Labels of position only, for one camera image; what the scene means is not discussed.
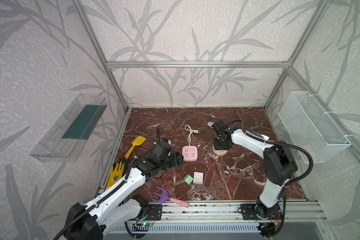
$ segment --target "white switch box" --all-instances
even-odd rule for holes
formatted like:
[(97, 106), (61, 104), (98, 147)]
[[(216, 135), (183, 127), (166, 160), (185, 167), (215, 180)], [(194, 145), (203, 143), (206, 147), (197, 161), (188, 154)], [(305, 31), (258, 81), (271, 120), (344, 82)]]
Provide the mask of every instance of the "white switch box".
[(203, 184), (203, 176), (202, 172), (194, 172), (193, 173), (193, 183), (194, 184)]

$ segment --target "wallpaper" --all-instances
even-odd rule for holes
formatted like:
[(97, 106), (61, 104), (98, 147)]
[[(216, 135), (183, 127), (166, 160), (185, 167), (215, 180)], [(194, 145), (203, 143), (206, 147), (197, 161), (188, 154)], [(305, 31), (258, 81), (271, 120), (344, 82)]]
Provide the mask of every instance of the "wallpaper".
[(360, 1), (346, 3), (330, 5), (294, 67), (360, 141)]
[[(82, 0), (108, 61), (285, 61), (319, 0)], [(279, 69), (114, 69), (130, 106), (262, 106)]]
[[(360, 140), (360, 1), (332, 1), (294, 67)], [(301, 91), (287, 77), (267, 109), (280, 140), (292, 142), (278, 118), (291, 91)], [(300, 156), (301, 175), (306, 169)], [(315, 164), (300, 185), (310, 200), (318, 200), (339, 240), (360, 240), (360, 164), (346, 149), (325, 163)]]
[[(29, 155), (78, 93), (108, 107), (75, 163)], [(51, 239), (92, 199), (124, 111), (69, 1), (0, 0), (0, 239)]]
[(130, 68), (113, 75), (131, 106), (262, 107), (281, 72), (281, 68)]

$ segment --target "power plug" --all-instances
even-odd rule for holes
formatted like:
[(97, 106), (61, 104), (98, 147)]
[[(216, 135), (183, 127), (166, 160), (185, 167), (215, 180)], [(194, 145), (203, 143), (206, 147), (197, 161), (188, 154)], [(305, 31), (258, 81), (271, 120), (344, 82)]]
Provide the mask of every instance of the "power plug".
[(197, 147), (196, 146), (184, 146), (182, 150), (184, 161), (194, 162), (197, 160)]

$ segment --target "pink handle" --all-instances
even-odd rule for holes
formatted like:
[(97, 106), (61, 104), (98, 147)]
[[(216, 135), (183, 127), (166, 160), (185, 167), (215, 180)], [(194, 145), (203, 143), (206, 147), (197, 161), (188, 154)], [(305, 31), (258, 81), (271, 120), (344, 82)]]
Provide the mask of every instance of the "pink handle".
[(183, 201), (183, 200), (179, 200), (179, 199), (171, 197), (170, 201), (174, 202), (174, 203), (176, 203), (176, 204), (178, 204), (180, 206), (186, 207), (186, 208), (189, 207), (189, 202), (186, 202), (186, 201)]

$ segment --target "white power cord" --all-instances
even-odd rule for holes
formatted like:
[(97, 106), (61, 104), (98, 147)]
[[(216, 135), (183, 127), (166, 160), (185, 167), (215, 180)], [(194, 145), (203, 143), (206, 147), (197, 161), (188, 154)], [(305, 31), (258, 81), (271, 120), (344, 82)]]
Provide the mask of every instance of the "white power cord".
[(184, 129), (187, 130), (187, 131), (189, 131), (188, 143), (189, 143), (189, 146), (191, 146), (191, 135), (192, 135), (192, 133), (198, 134), (199, 131), (198, 131), (198, 130), (193, 130), (193, 129), (191, 128), (191, 126), (189, 126), (189, 125), (186, 125), (186, 126), (184, 127)]

